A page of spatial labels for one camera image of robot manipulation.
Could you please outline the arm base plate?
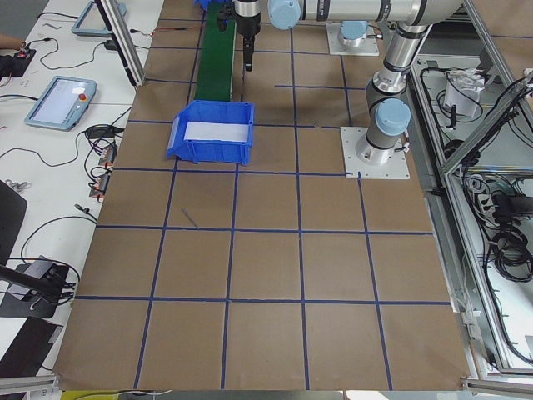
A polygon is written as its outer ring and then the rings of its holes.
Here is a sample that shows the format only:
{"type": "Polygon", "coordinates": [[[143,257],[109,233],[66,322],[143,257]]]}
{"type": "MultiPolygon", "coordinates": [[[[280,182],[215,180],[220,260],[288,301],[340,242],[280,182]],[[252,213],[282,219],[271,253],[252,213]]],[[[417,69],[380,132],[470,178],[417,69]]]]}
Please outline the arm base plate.
{"type": "Polygon", "coordinates": [[[328,22],[326,35],[331,55],[377,57],[382,34],[367,21],[328,22]]]}
{"type": "Polygon", "coordinates": [[[407,180],[410,178],[403,150],[398,138],[386,150],[373,147],[366,137],[366,127],[341,127],[341,145],[347,178],[374,180],[407,180]]]}

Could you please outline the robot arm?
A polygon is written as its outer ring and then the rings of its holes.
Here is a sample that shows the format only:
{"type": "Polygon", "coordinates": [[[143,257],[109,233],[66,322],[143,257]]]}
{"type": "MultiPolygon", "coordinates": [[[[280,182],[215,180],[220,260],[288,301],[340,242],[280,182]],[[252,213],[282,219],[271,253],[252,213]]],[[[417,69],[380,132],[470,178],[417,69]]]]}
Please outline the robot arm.
{"type": "Polygon", "coordinates": [[[433,24],[451,16],[461,1],[269,1],[267,12],[280,30],[299,21],[374,21],[396,23],[381,69],[366,88],[371,126],[356,144],[364,163],[381,166],[390,160],[396,141],[407,130],[411,111],[400,96],[406,75],[433,24]]]}
{"type": "MultiPolygon", "coordinates": [[[[271,23],[280,30],[293,28],[299,20],[306,18],[308,1],[268,1],[267,11],[271,23]]],[[[237,25],[237,32],[243,37],[243,47],[251,48],[255,36],[261,31],[260,1],[230,1],[217,14],[217,27],[224,32],[229,21],[237,25]]],[[[340,40],[356,41],[366,36],[368,22],[345,20],[341,22],[340,40]]]]}

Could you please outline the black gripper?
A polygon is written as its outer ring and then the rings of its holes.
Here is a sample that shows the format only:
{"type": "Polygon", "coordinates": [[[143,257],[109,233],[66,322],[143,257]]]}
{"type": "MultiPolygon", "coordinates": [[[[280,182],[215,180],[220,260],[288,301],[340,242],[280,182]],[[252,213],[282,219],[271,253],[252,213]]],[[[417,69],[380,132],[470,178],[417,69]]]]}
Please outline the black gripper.
{"type": "Polygon", "coordinates": [[[221,7],[217,12],[218,29],[220,32],[225,32],[227,23],[234,19],[234,2],[222,2],[221,7]]]}
{"type": "Polygon", "coordinates": [[[233,2],[237,31],[243,38],[243,65],[246,72],[253,70],[254,37],[261,30],[261,2],[235,0],[233,2]]]}

